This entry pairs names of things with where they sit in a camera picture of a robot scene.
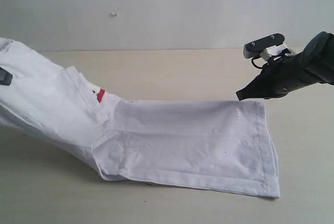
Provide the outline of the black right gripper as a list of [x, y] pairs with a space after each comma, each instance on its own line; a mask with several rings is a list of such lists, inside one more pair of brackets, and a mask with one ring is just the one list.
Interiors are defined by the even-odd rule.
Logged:
[[305, 87], [305, 72], [298, 56], [271, 57], [261, 73], [243, 89], [236, 92], [239, 101], [284, 97]]

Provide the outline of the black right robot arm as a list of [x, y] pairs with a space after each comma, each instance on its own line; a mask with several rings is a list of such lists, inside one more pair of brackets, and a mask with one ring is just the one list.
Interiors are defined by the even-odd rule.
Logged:
[[262, 58], [265, 63], [256, 65], [259, 75], [236, 92], [240, 101], [282, 98], [316, 83], [333, 85], [332, 33], [318, 33], [300, 53], [293, 52], [284, 40], [284, 35], [274, 33], [244, 45], [246, 59], [253, 63]]

